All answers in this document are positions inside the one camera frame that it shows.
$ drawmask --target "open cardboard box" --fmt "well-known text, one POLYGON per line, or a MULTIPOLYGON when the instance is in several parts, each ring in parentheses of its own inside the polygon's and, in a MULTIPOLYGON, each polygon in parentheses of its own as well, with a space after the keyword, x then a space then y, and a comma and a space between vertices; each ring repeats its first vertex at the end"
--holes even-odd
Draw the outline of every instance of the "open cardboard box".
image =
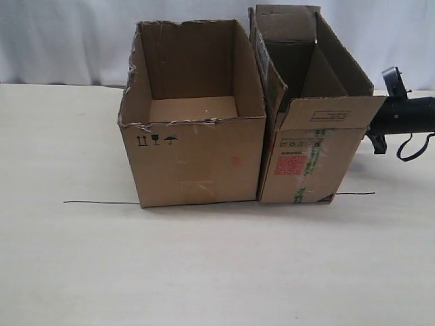
POLYGON ((267 101, 260 202, 332 202, 384 96, 308 5, 249 8, 267 101))
POLYGON ((236 20, 137 24, 118 125, 142 207, 255 200, 265 123, 236 20))

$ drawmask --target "umbrella symbol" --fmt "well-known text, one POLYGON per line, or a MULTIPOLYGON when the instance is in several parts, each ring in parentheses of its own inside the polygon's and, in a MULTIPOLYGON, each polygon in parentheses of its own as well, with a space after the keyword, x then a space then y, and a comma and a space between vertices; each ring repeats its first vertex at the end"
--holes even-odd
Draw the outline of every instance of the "umbrella symbol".
POLYGON ((165 138, 166 141, 169 141, 169 145, 172 145, 172 141, 177 141, 177 135, 176 134, 170 134, 168 137, 165 138))

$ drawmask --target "black strap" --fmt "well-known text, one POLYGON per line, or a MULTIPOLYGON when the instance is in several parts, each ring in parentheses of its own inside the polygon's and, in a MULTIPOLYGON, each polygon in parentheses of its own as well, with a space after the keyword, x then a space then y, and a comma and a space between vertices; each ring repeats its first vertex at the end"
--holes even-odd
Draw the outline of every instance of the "black strap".
POLYGON ((429 145, 429 140, 431 139, 431 137, 435 136, 435 132, 433 132, 432 134, 429 134, 426 137, 426 142, 424 143, 424 146, 415 154, 408 156, 407 158, 403 158, 402 157, 402 150, 404 149, 404 147, 406 146, 407 143, 409 143, 409 141, 413 138, 413 134, 411 134, 411 136, 409 137, 409 139, 407 141, 405 141, 403 144, 401 144, 401 146, 399 146, 399 149, 397 150, 397 157, 399 160, 402 160, 403 162, 409 162, 411 160, 414 160, 415 158, 418 158, 422 153, 424 153, 424 151, 428 148, 429 145))

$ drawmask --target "table surface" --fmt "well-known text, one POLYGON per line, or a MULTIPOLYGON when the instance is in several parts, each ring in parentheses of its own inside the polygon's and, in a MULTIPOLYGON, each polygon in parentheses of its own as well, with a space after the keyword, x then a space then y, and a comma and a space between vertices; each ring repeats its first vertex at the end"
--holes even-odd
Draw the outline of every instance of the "table surface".
POLYGON ((435 143, 365 139, 327 206, 63 203, 137 202, 121 96, 0 85, 0 325, 435 325, 435 143))

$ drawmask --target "white backdrop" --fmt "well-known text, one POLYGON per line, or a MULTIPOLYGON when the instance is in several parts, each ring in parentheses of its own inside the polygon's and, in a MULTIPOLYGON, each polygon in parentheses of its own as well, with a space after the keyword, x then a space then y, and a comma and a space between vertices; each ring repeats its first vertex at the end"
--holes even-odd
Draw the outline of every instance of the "white backdrop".
POLYGON ((435 90, 435 0, 0 0, 0 81, 124 85, 138 20, 236 18, 255 3, 322 6, 375 86, 399 66, 406 87, 435 90))

